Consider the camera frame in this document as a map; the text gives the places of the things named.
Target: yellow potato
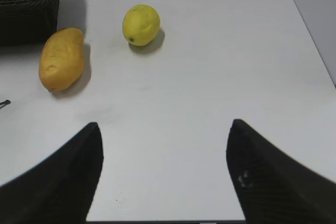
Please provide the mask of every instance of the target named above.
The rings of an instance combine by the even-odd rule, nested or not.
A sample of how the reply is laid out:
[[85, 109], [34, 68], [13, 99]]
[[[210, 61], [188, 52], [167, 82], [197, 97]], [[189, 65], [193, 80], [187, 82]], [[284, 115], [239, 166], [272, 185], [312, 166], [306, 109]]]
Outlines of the yellow potato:
[[65, 28], [54, 33], [44, 45], [39, 77], [50, 91], [67, 89], [82, 74], [84, 35], [77, 28]]

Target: yellow lemon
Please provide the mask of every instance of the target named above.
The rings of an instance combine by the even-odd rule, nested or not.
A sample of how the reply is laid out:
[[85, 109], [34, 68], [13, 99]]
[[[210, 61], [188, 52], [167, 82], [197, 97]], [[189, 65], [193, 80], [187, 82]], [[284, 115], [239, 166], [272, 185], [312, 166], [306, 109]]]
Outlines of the yellow lemon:
[[39, 66], [42, 84], [50, 91], [68, 88], [82, 74], [84, 35], [77, 28], [54, 33], [44, 45]]
[[136, 5], [125, 15], [122, 32], [125, 39], [136, 46], [151, 42], [160, 29], [160, 17], [156, 10], [148, 5]]

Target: table surface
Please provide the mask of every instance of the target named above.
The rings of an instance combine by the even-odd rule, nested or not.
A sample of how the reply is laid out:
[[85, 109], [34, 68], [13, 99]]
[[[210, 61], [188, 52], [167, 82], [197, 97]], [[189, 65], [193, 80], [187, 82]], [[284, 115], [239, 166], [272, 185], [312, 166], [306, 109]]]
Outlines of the table surface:
[[[145, 3], [162, 30], [122, 36]], [[41, 45], [0, 49], [0, 184], [97, 121], [104, 165], [89, 220], [243, 219], [225, 161], [242, 118], [336, 181], [336, 91], [293, 0], [60, 0], [59, 28], [86, 34], [69, 90], [38, 79]]]

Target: wicker basket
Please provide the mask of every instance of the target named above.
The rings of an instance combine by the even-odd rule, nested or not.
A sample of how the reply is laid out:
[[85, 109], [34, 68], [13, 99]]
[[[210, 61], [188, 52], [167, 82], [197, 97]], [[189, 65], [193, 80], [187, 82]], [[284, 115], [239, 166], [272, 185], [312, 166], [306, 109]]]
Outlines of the wicker basket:
[[56, 31], [59, 0], [0, 0], [0, 46], [46, 41]]

